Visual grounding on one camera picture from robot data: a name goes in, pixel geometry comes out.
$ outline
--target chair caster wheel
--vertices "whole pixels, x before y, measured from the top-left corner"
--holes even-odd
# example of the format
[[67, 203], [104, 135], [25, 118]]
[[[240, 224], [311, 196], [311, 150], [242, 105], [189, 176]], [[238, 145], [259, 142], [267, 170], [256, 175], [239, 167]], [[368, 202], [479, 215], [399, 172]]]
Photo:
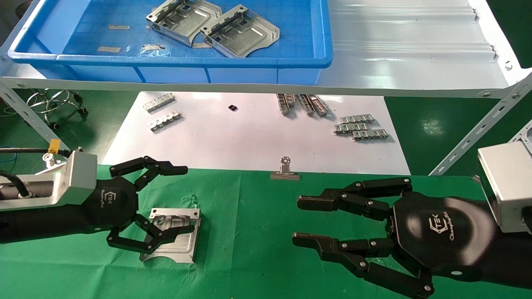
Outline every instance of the chair caster wheel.
[[85, 107], [81, 107], [78, 110], [78, 113], [79, 113], [79, 115], [87, 115], [87, 114], [89, 114], [89, 112], [87, 111], [87, 108], [85, 108]]
[[83, 98], [79, 94], [74, 94], [74, 99], [76, 102], [81, 103], [83, 102]]
[[54, 130], [54, 131], [57, 131], [61, 128], [61, 125], [58, 124], [57, 122], [52, 122], [50, 125], [49, 125], [50, 129]]

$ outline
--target logo on robotic hand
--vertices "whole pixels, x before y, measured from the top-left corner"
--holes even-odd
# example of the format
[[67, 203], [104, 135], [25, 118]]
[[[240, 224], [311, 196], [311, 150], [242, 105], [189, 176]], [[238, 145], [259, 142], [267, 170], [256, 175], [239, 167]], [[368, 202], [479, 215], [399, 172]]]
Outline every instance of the logo on robotic hand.
[[115, 192], [105, 192], [105, 190], [102, 190], [102, 197], [100, 200], [102, 209], [105, 204], [113, 204], [115, 200], [117, 200], [117, 194]]
[[449, 217], [447, 212], [444, 212], [443, 216], [444, 218], [440, 218], [438, 214], [432, 214], [432, 217], [429, 218], [430, 229], [441, 235], [443, 232], [448, 231], [449, 228], [451, 228], [449, 239], [454, 241], [454, 225], [451, 222], [451, 217]]

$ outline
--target robotic hand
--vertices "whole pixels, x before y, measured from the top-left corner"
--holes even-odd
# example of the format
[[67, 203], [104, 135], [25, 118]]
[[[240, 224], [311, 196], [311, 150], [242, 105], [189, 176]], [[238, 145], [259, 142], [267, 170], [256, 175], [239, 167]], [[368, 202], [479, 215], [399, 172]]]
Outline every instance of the robotic hand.
[[[390, 196], [401, 196], [392, 208], [373, 199]], [[387, 221], [385, 238], [340, 241], [296, 232], [292, 242], [315, 249], [321, 260], [340, 263], [358, 278], [407, 297], [432, 295], [432, 276], [532, 288], [532, 235], [504, 233], [488, 202], [424, 196], [413, 192], [410, 178], [404, 177], [325, 189], [317, 197], [300, 196], [297, 206]], [[414, 276], [367, 260], [389, 255]]]
[[[95, 155], [73, 151], [55, 174], [15, 177], [4, 173], [0, 177], [0, 243], [111, 231], [109, 246], [151, 254], [178, 235], [194, 231], [194, 226], [160, 230], [137, 213], [137, 192], [157, 175], [185, 175], [186, 166], [175, 167], [146, 156], [110, 167], [110, 180], [97, 180], [96, 166]], [[134, 183], [121, 177], [144, 168], [147, 171]], [[149, 242], [119, 236], [133, 222], [151, 236]]]

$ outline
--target black cable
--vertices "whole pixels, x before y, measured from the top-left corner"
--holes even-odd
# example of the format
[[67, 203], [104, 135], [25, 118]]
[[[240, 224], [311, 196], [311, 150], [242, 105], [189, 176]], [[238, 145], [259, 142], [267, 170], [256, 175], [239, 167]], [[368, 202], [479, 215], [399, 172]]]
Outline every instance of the black cable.
[[26, 189], [26, 186], [22, 182], [22, 180], [19, 177], [17, 177], [16, 175], [14, 175], [12, 173], [0, 171], [0, 177], [4, 177], [4, 178], [8, 179], [11, 183], [13, 183], [13, 185], [15, 185], [16, 189], [19, 191], [20, 196], [26, 197], [26, 196], [30, 195], [30, 193]]
[[[47, 148], [24, 148], [24, 147], [11, 147], [11, 148], [0, 148], [0, 154], [4, 153], [37, 153], [37, 154], [46, 154], [48, 153]], [[60, 149], [57, 153], [59, 153], [63, 157], [70, 157], [70, 154], [72, 154], [72, 151], [67, 149]]]

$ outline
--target white shelf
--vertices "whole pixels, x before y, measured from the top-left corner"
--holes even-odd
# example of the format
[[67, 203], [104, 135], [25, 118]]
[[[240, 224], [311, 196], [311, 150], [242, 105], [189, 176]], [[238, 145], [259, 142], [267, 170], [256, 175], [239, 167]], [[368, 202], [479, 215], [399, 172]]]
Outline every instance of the white shelf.
[[491, 97], [502, 98], [530, 73], [518, 66], [485, 0], [329, 0], [329, 10], [335, 57], [316, 86], [47, 80], [29, 65], [7, 63], [2, 80], [11, 88], [332, 95], [478, 97], [499, 90]]

